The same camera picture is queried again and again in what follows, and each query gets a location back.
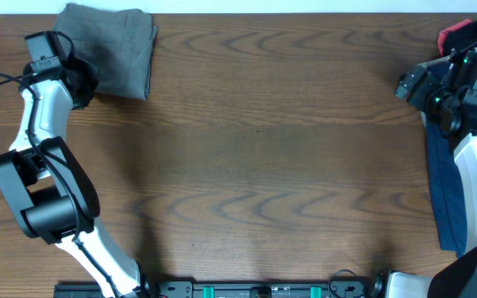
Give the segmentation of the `grey shorts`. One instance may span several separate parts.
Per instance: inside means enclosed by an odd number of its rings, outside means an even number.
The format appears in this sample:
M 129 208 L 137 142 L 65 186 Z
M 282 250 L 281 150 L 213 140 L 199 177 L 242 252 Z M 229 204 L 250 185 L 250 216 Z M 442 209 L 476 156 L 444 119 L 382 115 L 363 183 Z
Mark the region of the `grey shorts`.
M 109 12 L 69 3 L 53 29 L 74 42 L 77 57 L 99 69 L 98 93 L 147 99 L 158 33 L 152 15 L 139 9 Z

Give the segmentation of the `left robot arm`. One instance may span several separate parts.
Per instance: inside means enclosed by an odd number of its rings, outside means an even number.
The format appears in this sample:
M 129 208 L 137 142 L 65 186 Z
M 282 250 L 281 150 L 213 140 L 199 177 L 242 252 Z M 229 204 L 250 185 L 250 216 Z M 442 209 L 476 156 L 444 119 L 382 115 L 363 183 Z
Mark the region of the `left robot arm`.
M 0 154 L 0 191 L 18 227 L 70 254 L 94 278 L 97 296 L 151 296 L 140 265 L 100 219 L 97 191 L 66 143 L 70 113 L 93 98 L 97 70 L 79 58 L 39 54 L 15 81 L 24 110 Z

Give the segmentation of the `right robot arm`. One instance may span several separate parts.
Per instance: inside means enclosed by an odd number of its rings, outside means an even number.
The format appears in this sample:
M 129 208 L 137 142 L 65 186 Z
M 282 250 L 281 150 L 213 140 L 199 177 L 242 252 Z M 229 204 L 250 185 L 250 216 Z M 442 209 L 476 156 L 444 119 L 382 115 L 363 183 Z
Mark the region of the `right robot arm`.
M 444 137 L 453 164 L 440 177 L 459 178 L 465 208 L 465 246 L 458 259 L 434 276 L 388 272 L 378 297 L 477 297 L 477 62 L 442 63 L 439 71 L 416 65 L 400 80 L 396 97 L 422 112 Z

